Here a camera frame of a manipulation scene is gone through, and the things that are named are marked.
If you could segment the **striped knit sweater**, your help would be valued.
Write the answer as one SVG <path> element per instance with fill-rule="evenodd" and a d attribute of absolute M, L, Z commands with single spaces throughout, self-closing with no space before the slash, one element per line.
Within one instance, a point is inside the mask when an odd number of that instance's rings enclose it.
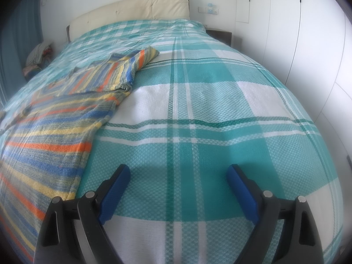
<path fill-rule="evenodd" d="M 95 133 L 157 56 L 148 46 L 74 69 L 32 93 L 1 125 L 1 231 L 22 262 L 33 262 L 51 199 L 75 198 Z"/>

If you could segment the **pile of clothes on stand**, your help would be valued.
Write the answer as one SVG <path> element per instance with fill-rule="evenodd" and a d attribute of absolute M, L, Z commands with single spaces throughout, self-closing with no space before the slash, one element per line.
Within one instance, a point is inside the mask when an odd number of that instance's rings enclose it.
<path fill-rule="evenodd" d="M 45 69 L 53 59 L 52 42 L 45 40 L 44 42 L 35 46 L 35 48 L 28 55 L 23 68 L 23 74 L 26 81 L 30 81 L 39 72 Z"/>

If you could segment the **teal plaid bedspread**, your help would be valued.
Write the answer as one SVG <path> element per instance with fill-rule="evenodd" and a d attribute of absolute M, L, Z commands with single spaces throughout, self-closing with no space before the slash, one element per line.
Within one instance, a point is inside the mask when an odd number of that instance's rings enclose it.
<path fill-rule="evenodd" d="M 77 166 L 69 148 L 44 151 L 53 129 L 75 135 L 75 111 L 32 110 L 1 131 L 1 232 L 31 263 L 51 199 L 80 197 L 124 163 L 131 180 L 105 225 L 125 263 L 233 263 L 253 229 L 227 183 L 237 164 L 279 198 L 304 196 L 331 263 L 343 230 L 341 186 L 326 144 L 302 105 L 266 68 L 190 20 L 129 21 L 72 41 L 5 106 L 11 120 L 36 91 L 74 69 L 152 46 L 132 93 L 100 126 Z"/>

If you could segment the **dark bedside table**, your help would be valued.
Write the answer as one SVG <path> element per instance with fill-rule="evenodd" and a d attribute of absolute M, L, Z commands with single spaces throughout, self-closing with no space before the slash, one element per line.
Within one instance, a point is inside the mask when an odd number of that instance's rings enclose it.
<path fill-rule="evenodd" d="M 231 46 L 232 32 L 219 29 L 206 29 L 206 33 L 223 44 Z"/>

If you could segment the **white wardrobe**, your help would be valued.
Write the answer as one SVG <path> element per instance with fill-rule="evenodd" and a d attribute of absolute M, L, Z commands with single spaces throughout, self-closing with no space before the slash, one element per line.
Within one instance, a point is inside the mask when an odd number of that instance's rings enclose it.
<path fill-rule="evenodd" d="M 343 0 L 236 0 L 236 44 L 299 99 L 351 167 L 351 20 Z"/>

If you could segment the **blue curtain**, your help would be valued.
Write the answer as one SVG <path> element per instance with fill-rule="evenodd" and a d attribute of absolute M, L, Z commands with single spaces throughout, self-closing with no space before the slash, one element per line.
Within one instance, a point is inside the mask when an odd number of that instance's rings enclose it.
<path fill-rule="evenodd" d="M 1 103 L 6 104 L 26 84 L 23 67 L 42 41 L 40 0 L 21 0 L 1 23 Z"/>

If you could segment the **cream padded headboard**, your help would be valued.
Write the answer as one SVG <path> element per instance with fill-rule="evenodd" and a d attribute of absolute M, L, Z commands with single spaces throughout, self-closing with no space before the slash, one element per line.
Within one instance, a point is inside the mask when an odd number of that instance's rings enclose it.
<path fill-rule="evenodd" d="M 75 18 L 66 33 L 68 41 L 72 42 L 91 30 L 116 22 L 189 18 L 189 0 L 121 0 Z"/>

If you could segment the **wall socket with blue sticker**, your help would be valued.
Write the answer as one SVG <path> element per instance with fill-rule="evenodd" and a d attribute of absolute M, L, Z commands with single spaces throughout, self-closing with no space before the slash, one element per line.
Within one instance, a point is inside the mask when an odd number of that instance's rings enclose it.
<path fill-rule="evenodd" d="M 212 3 L 208 3 L 208 5 L 204 7 L 198 7 L 198 13 L 201 14 L 218 15 L 218 12 L 218 7 Z"/>

